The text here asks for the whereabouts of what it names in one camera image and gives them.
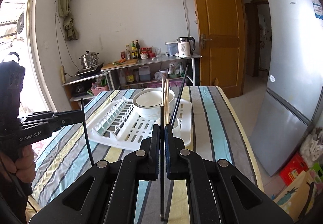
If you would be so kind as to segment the person's left hand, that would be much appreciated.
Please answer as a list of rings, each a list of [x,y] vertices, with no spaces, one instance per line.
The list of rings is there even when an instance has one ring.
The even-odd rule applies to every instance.
[[[15,174],[23,183],[30,183],[35,179],[36,164],[34,162],[35,154],[32,146],[25,146],[22,149],[22,157],[13,162],[7,155],[1,152],[1,174],[7,182],[11,182],[9,173]]]

